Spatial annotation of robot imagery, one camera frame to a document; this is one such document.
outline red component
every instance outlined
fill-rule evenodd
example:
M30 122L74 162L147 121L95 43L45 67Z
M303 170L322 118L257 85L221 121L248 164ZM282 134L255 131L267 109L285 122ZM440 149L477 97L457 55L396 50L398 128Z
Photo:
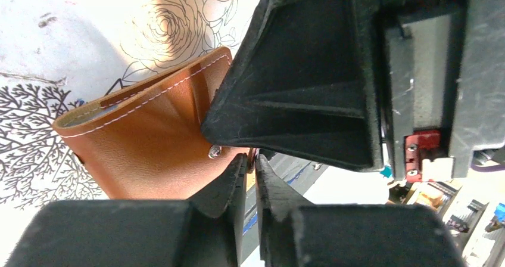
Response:
M415 132L405 137L405 169L407 182L422 182L421 150L431 150L440 146L438 130ZM417 175L409 175L409 171L417 171Z

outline wires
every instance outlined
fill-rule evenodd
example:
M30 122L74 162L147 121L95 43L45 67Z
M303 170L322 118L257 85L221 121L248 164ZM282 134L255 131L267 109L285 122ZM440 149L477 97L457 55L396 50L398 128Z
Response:
M475 172L481 172L481 173L502 172L505 171L505 164L496 164L494 166L483 167L472 163L471 168Z
M473 152L473 160L472 163L483 166L487 163L487 161L490 161L494 154L498 151L498 149L487 149L487 150L482 150L482 151L475 151Z

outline black plastic part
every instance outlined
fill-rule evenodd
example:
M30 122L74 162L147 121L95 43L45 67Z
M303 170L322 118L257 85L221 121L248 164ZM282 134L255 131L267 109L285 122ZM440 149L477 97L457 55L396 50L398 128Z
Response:
M465 49L449 156L464 178L474 150L505 144L505 0L467 0Z
M269 165L277 176L289 184L300 194L304 194L328 168L327 165L318 166L316 162L287 156L260 149L260 154L268 159ZM257 247L258 217L256 209L256 189L247 191L245 199L244 238L242 239L242 261L244 261Z
M207 113L215 145L355 171L383 167L374 13L380 0L261 0Z
M247 157L186 201L57 201L6 266L239 266Z
M464 266L437 215L422 206L315 206L256 161L266 266Z
M505 164L505 147L495 150L492 160L498 164Z

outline white stitching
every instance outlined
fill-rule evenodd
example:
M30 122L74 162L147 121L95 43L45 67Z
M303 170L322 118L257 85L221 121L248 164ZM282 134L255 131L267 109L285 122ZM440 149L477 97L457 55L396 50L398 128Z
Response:
M147 99L146 101L144 101L144 102L140 103L140 105L136 106L135 108L131 109L130 111L126 112L125 114L123 114L123 115L119 116L118 118L115 118L115 119L113 119L113 120L110 120L109 122L105 122L103 125L98 126L98 127L96 127L96 128L93 128L93 129L91 129L91 130L89 130L89 131L86 131L86 132L82 132L82 133L75 134L75 135L70 135L70 136L62 136L62 135L60 135L60 137L62 137L62 138L75 138L75 137L78 137L78 136L82 136L82 135L86 135L86 134L89 134L89 133L95 132L95 131L96 131L96 130L98 130L98 129L102 129L102 128L103 128L103 127L105 127L105 126L107 126L107 125L109 125L109 124L111 124L111 123L114 123L114 122L118 121L119 119L121 119L121 118L123 118L123 117L128 116L129 114L133 113L133 112L134 112L134 111L136 111L137 109L139 109L139 108L141 108L142 106L144 106L145 104L147 104L149 101L153 100L154 98L159 97L161 94L164 94L165 92L167 92L167 91L171 90L171 89L172 89L172 88L174 88L175 86L178 86L179 84L183 83L184 81L186 81L186 80L190 79L192 76L195 76L196 74L198 74L198 73L200 73L200 72L204 71L205 69L207 69L208 67L210 67L211 65L213 65L214 63L216 63L218 60L220 60L220 59L221 59L221 58L223 58L223 57L226 57L226 59L227 59L227 61L228 61L228 65L231 65L230 58L228 57L228 55L227 55L227 54L225 54L225 55L223 55L223 56L221 56L221 57L219 57L219 58L215 59L213 62L209 63L208 65L206 65L206 66L202 67L202 68L201 68L201 69L199 69L197 72L195 72L195 73L191 74L190 76L188 76L188 77L186 77L186 78L182 79L182 80L181 80L181 81L179 81L178 83L175 83L174 85L172 85L172 86L168 87L167 89L165 89L165 90L161 91L160 93L158 93L158 94L154 95L153 97L151 97L151 98Z
M118 103L120 103L120 102L123 102L124 100L127 100L128 98L130 98L130 97L132 97L132 96L134 96L134 95L136 95L136 94L138 94L138 93L141 93L141 92L142 92L142 91L144 91L144 90L145 90L145 89L143 89L143 90L141 90L141 91L138 91L138 92L135 92L134 94L132 94L132 95L130 95L130 96L128 96L128 97L125 97L125 98L123 98L123 99L121 99L121 100L118 100L118 101L116 101L116 102L114 102L114 103L112 103L112 104L105 105L105 106L100 106L100 107L97 107L97 108L95 108L95 109L91 109L91 110L89 110L88 112L82 113L81 115L79 115L79 116L77 116L77 117L75 117L75 118L72 118L72 119L70 119L69 121L67 121L67 122L65 122L65 123L63 123L63 124L61 124L61 125L62 125L63 127L65 127L65 126L67 126L67 124L69 124L69 123L71 123L71 122L73 122L73 121L75 121L75 120L77 120L77 119L79 119L79 118L82 118L82 117L84 117L84 116L88 115L89 113L91 113L91 112L93 112L93 111L97 111L98 109L109 108L109 107L111 107L111 106L114 106L114 105L116 105L116 104L118 104Z

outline brown leather wallet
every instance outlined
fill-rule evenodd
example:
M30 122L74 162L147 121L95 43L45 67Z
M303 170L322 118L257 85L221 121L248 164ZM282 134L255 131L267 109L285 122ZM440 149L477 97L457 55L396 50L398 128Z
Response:
M231 60L218 48L71 110L53 128L110 198L188 198L249 150L217 156L200 132Z

